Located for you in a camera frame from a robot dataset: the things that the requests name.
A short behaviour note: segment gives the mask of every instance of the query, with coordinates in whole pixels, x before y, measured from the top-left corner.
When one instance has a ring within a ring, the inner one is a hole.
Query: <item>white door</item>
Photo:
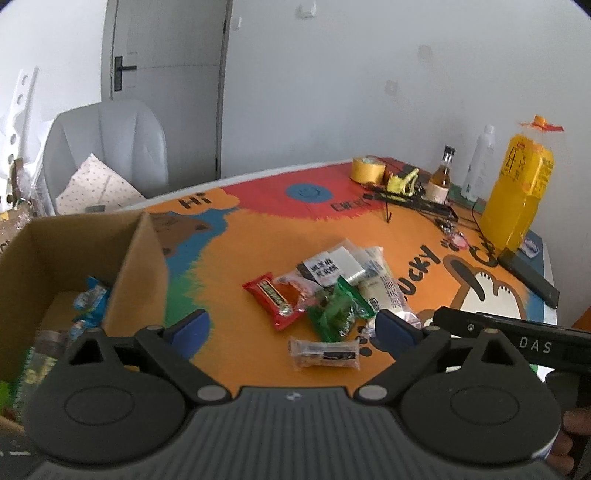
[[[226,0],[109,0],[103,100],[134,98],[152,109],[166,135],[171,190],[217,178],[225,17]]]

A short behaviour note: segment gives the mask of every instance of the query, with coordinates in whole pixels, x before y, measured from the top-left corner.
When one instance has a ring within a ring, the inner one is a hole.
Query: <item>painted table surface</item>
[[[361,345],[360,370],[294,370],[289,338],[317,340],[308,318],[277,332],[242,288],[266,272],[291,271],[344,238],[360,247],[384,247],[402,292],[424,322],[438,307],[452,306],[556,323],[556,314],[488,255],[468,210],[454,207],[466,219],[460,229],[471,244],[457,250],[413,210],[392,206],[386,223],[384,204],[363,200],[363,188],[349,179],[349,162],[296,168],[222,180],[141,205],[153,214],[170,270],[165,325],[207,310],[191,361],[233,393],[243,385],[344,385],[352,391],[392,364],[373,340]],[[543,249],[542,240],[533,238]],[[531,264],[551,280],[546,252]]]

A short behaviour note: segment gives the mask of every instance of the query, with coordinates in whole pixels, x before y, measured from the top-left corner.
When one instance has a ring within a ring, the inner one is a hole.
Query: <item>green snack package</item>
[[[317,304],[307,313],[323,342],[343,341],[356,318],[368,320],[375,315],[371,305],[343,277],[339,277],[334,289],[322,290],[316,299]]]
[[[10,397],[10,385],[6,382],[0,381],[0,415],[2,415],[4,407],[8,407],[10,405]]]

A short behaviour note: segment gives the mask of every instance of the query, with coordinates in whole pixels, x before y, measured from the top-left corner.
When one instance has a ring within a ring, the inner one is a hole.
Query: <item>gray chair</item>
[[[113,100],[61,113],[43,152],[43,176],[53,206],[70,177],[94,155],[144,197],[168,192],[164,131],[138,100]]]

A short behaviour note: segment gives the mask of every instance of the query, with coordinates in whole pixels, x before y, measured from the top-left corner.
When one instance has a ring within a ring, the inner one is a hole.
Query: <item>tape roll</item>
[[[382,183],[384,162],[373,158],[354,158],[351,165],[351,180],[357,183]]]

